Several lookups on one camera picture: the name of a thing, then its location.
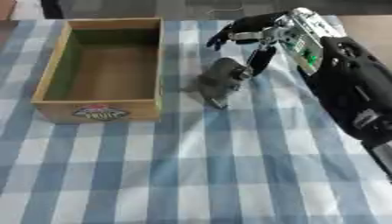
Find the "checkered tablecloth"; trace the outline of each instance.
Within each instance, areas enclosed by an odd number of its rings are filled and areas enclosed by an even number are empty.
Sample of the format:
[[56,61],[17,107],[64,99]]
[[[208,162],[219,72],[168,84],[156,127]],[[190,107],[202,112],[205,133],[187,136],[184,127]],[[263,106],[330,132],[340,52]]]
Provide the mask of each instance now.
[[165,22],[160,122],[54,125],[30,99],[62,22],[21,22],[0,54],[0,223],[392,223],[392,186],[280,52],[217,111],[181,91],[225,21]]

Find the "robotic arm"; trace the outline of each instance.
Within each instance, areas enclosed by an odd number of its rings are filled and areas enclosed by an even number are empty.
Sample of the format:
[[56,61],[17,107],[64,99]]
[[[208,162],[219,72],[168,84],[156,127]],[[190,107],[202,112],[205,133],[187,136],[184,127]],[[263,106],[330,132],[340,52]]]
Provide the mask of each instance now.
[[260,74],[280,44],[333,120],[361,140],[392,177],[392,161],[385,161],[385,155],[392,158],[392,73],[373,54],[305,8],[241,18],[214,35],[207,46],[220,50],[228,40],[259,46],[247,65],[219,59],[199,76],[199,91],[207,102],[224,109],[227,97],[242,81]]

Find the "open wooden crate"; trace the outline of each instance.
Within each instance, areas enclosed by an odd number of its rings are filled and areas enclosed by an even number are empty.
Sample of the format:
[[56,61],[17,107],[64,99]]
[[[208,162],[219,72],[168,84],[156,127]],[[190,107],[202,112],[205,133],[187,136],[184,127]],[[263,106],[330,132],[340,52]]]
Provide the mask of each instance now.
[[157,120],[162,20],[71,20],[31,102],[55,123]]

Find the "wire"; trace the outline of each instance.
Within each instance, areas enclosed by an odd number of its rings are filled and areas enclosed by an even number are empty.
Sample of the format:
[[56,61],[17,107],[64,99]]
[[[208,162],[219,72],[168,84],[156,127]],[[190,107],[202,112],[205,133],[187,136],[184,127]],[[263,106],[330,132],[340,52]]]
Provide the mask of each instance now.
[[215,12],[215,11],[240,11],[240,10],[243,10],[243,5],[242,5],[240,8],[237,8],[237,9],[228,9],[228,10],[223,10],[223,9],[221,9],[221,10],[210,10],[210,11],[206,12],[206,14],[207,14],[208,16],[210,16],[210,14],[211,14],[211,13],[213,13],[213,12]]

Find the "table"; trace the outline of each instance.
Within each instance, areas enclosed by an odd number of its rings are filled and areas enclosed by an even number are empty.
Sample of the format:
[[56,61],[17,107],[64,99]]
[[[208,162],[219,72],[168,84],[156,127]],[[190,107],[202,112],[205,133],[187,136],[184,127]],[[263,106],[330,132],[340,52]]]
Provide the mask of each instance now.
[[227,21],[165,22],[160,122],[54,125],[30,98],[60,21],[20,22],[0,54],[2,223],[390,223],[392,186],[279,53],[217,111],[182,91]]

